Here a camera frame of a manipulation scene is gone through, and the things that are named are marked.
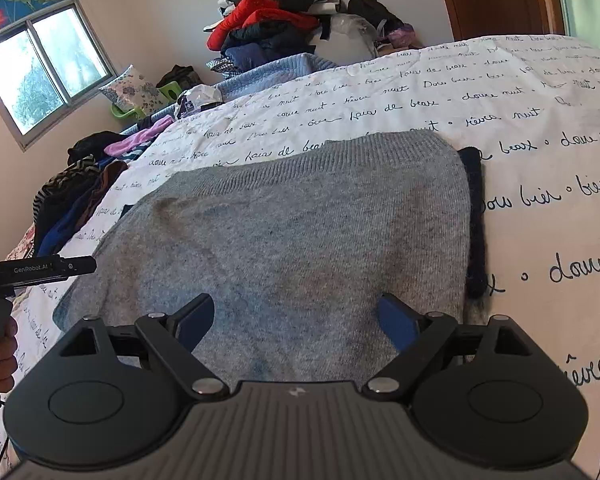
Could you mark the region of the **person's left hand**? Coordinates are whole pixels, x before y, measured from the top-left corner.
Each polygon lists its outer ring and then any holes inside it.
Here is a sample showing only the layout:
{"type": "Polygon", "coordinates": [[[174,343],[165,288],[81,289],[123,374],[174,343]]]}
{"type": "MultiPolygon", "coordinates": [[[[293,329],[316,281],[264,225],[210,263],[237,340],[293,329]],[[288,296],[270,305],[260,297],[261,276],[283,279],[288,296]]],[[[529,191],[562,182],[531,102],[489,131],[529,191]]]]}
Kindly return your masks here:
{"type": "Polygon", "coordinates": [[[5,327],[5,336],[0,340],[0,393],[9,393],[15,385],[14,373],[18,368],[15,358],[18,348],[17,333],[17,322],[9,318],[5,327]]]}

